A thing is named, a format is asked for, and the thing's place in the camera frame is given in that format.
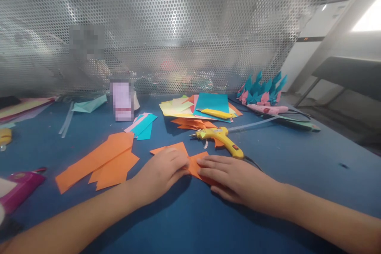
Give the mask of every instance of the glue gun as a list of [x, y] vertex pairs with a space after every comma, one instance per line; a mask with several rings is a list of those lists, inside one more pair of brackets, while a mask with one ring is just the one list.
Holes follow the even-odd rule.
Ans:
[[221, 141], [228, 151], [231, 153], [233, 158], [243, 159], [244, 154], [240, 148], [237, 147], [228, 137], [227, 134], [229, 131], [226, 127], [217, 128], [209, 128], [197, 131], [195, 134], [190, 135], [191, 137], [197, 137], [198, 139], [210, 139], [216, 138], [218, 141]]

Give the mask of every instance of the light green paper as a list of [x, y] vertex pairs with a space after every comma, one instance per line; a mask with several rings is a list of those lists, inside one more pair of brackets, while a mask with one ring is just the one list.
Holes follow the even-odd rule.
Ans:
[[15, 123], [7, 123], [7, 124], [0, 125], [0, 129], [3, 129], [3, 128], [12, 128], [12, 127], [15, 127], [15, 126], [16, 126]]
[[75, 103], [72, 111], [91, 113], [106, 101], [106, 95], [102, 95], [91, 101]]

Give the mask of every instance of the pink paper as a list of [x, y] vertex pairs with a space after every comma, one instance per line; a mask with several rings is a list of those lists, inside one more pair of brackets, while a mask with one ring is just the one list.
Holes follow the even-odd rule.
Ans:
[[143, 116], [139, 118], [139, 120], [136, 120], [132, 123], [132, 125], [130, 127], [127, 127], [126, 129], [124, 129], [124, 131], [126, 133], [128, 132], [131, 132], [132, 129], [135, 128], [135, 126], [137, 126], [141, 121], [143, 121], [150, 113], [143, 113]]

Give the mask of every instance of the perforated metal sheet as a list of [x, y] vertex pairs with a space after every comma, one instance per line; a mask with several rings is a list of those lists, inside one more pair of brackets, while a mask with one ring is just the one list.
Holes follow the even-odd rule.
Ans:
[[0, 0], [0, 93], [235, 91], [280, 70], [316, 2]]

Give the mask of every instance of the green paper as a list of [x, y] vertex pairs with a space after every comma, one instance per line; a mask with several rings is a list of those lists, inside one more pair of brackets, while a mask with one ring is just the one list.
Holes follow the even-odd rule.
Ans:
[[72, 111], [91, 113], [106, 101], [106, 95], [102, 95], [91, 101], [75, 103]]

